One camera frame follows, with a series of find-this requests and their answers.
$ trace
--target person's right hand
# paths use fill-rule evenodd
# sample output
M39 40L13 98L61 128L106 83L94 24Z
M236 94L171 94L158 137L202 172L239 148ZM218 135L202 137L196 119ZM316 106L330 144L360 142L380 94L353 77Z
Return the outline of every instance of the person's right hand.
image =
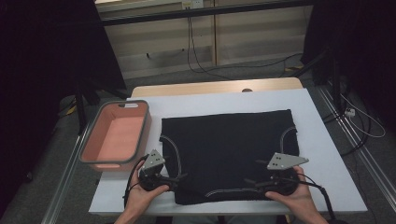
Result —
M299 179L305 181L303 176L304 170L299 166L293 167L297 172ZM297 216L304 223L328 223L326 219L318 212L315 207L314 201L312 200L311 192L309 187L305 184L299 184L297 190L295 190L291 195L284 196L279 193L268 191L265 193L265 197L272 199L274 201L285 204L290 211Z

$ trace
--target white table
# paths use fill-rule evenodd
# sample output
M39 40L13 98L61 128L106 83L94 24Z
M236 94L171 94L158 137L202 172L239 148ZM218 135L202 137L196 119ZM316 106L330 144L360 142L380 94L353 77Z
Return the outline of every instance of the white table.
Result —
M308 176L328 191L334 212L352 213L367 210L308 91L305 89L152 96L135 97L134 99L146 100L149 104L152 124L147 152L154 148L162 152L158 140L161 133L161 118L291 109L298 130L297 139L300 155L310 160L302 167ZM90 213L98 215L118 215L121 213L123 211L123 199L121 197L125 190L128 175L128 173L104 172L93 197ZM326 212L327 206L323 196L315 188L311 188L311 192L318 210ZM174 194L166 192L152 202L146 214L154 216L279 215L289 212L289 209L283 204L271 201L178 205L175 204Z

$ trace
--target wire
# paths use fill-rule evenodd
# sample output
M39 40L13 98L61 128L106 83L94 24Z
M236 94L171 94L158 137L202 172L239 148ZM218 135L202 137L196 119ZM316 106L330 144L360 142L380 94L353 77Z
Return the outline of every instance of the wire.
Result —
M356 124L352 121L352 119L349 117L349 121L352 123L353 126L355 126L355 127L356 127L359 131L361 131L362 133L365 133L365 134L367 134L367 135L369 135L369 136L371 136L371 137L380 138L380 137L385 136L385 134L387 133L387 131L385 131L385 128L384 128L378 121L376 121L376 119L374 119L374 118L371 117L370 115L364 113L362 110L360 110L359 108L357 108L356 106L354 106L354 105L353 105L352 103L350 103L350 102L348 101L348 99L347 99L346 97L344 97L343 95L341 95L341 96L342 96L342 97L344 98L344 100L347 101L353 108L357 109L357 110L360 111L363 115L367 116L367 118L369 118L369 119L371 119L372 121L374 121L374 122L382 129L383 133L382 133L381 135L373 135L373 134L367 133L366 131L364 131L364 130L362 130L361 128L359 128L358 125L356 125Z
M134 186L140 184L139 182L135 183L134 185L132 185L131 187L129 187L129 190L131 190Z
M311 177L309 177L309 176L307 176L307 175L303 175L303 174L297 174L297 175L302 175L302 176L304 176L305 178L309 179L312 183L317 184L317 183L315 183L315 181L314 181L313 179L311 179Z
M196 53L196 50L195 50L195 43L194 43L194 37L193 37L193 33L192 33L192 22L191 22L191 18L188 17L187 20L188 20L188 22L189 22L189 48L188 48L188 50L187 50L187 62L188 62L188 64L189 64L190 70L191 70L192 72L194 72L194 73L207 73L207 74L210 75L210 76L221 77L221 78L225 78L225 79L227 79L227 80L232 80L232 79L229 78L229 77L224 77L224 76L220 76L220 75L217 75L217 74L211 74L211 73L209 73L208 71L206 71L206 70L201 66L201 64L200 64L199 61L198 61L197 53ZM195 70L192 69L192 67L191 67L191 64L190 64L190 48L191 48L191 47L190 47L190 38L191 38L191 42L192 42L192 49L193 49L193 53L194 53L194 56L195 56L195 61L198 63L198 66L202 69L202 71L195 71Z
M221 77L221 78L233 80L233 79L231 79L231 78L229 78L229 77L224 77L224 76L217 75L217 74L212 74L212 73L209 73L209 72L215 71L215 70L220 70L220 69L229 69L229 68L262 68L262 67L272 66L272 65L275 65L275 64L278 64L278 63L284 63L284 69L283 69L283 70L285 70L285 66L286 66L286 65L285 65L285 61L286 61L286 60L288 60L288 59L290 59L290 58L292 58L292 57L298 56L298 55L303 55L302 53L295 53L295 54L292 54L292 55L290 55L290 56L288 56L288 57L286 57L286 58L284 58L284 59L282 59L282 60L276 61L276 62L274 62L274 63L268 63L268 64L262 64L262 65L233 65L233 66L213 67L213 68L209 68L209 69L204 69L204 68L200 65L200 63L199 63L199 61L198 61L198 58L197 58L197 55L196 55L195 43L194 43L194 38L193 38L193 30L192 30L191 18L188 17L187 19L188 19L188 23L189 23L189 46L188 46L188 50L187 50L187 62L188 62L188 64L189 64L190 70L191 70L192 72L194 72L194 73L207 73L207 74L209 74L210 76ZM192 50L193 50L193 53L194 53L194 56L195 56L195 61L197 62L198 66L200 67L200 69L201 69L202 71L194 70L194 69L191 67L191 63L190 63L190 48L191 48L191 43L192 43Z
M73 98L72 101L70 101L70 103L68 103L64 108L60 109L59 112L62 112L64 110L66 110L67 107L71 107L71 105L76 101L76 97Z
M308 186L315 187L315 188L319 189L320 192L322 193L323 197L324 197L324 200L325 200L326 205L327 205L327 210L329 211L329 215L330 215L331 219L332 220L336 220L334 211L332 210L332 203L330 202L329 194L327 193L325 188L323 188L320 185L317 185L317 184L314 184L314 183L309 183L309 182L302 181L302 180L294 180L294 179L288 179L288 178L279 178L279 179L286 180L286 181L289 181L289 182L304 184L304 185L308 185Z
M122 198L124 199L124 207L125 207L126 204L128 203L129 192L130 192L131 189L136 185L136 184L134 184L134 185L132 185L132 186L130 187L130 185L131 185L131 180L132 180L132 176L134 176L134 171L136 170L137 165L138 165L141 161L145 161L145 160L148 158L148 156L149 156L149 154L147 154L146 156L141 157L141 158L134 164L134 168L132 169L131 174L129 175L129 178L128 178L128 183L127 183L127 185L126 185L125 194L124 194L124 196L122 197Z

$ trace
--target gray floor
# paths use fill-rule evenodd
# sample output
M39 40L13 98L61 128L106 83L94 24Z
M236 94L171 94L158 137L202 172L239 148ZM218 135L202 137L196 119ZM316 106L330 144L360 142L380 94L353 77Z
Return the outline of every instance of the gray floor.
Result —
M287 60L286 66L299 65L298 56ZM254 62L244 63L247 65L263 65L266 63L276 62ZM278 63L268 67L256 68L227 68L211 71L211 74L227 77L229 79L251 79L251 78L268 78L279 77L283 74L283 63ZM158 85L170 83L187 83L225 80L222 77L214 77L205 73L193 73L191 71L177 72L173 74L163 74L156 77L141 77L126 80L128 92L136 86ZM317 106L321 116L330 113L329 108L318 94L318 88L314 86L309 74L302 76L301 81L305 88L308 89L311 97ZM116 98L106 93L100 93L102 103L105 101L115 100ZM65 98L61 101L61 106L67 105L71 98ZM88 117L95 114L99 106L86 105ZM337 122L331 122L326 125L340 152L346 152L351 148L345 134L341 131ZM49 142L46 152L33 170L34 180L29 184L23 184L16 197L9 205L0 223L40 223L45 215L50 200L61 179L64 167L78 138L78 117L77 113L60 119L56 125L56 131ZM394 182L396 172L393 162L396 158L396 138L395 133L387 133L383 138L369 138L366 146L373 154L379 166L384 173ZM350 155L344 157L344 162L353 177L361 195L369 206L369 212L341 215L339 218L349 223L395 223L396 213L389 205L384 194L365 168L359 156ZM78 164L75 177L67 192L64 205L58 216L57 223L107 223L114 221L114 217L99 217L87 213L90 206L90 199L96 189L96 181L100 174L94 172L91 168ZM142 217L139 223L153 223L154 217Z

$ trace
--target black curtain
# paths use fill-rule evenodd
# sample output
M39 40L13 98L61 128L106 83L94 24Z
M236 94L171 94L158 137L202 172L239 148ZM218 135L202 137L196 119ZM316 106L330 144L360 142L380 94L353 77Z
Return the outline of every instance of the black curtain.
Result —
M92 0L0 0L0 216L34 169L59 102L75 94L76 83L125 88L103 27L59 27L92 20L100 20Z
M332 59L341 76L396 130L396 2L334 1L314 6L304 42L303 63L329 49L331 57L314 68L314 80L324 83L332 74Z

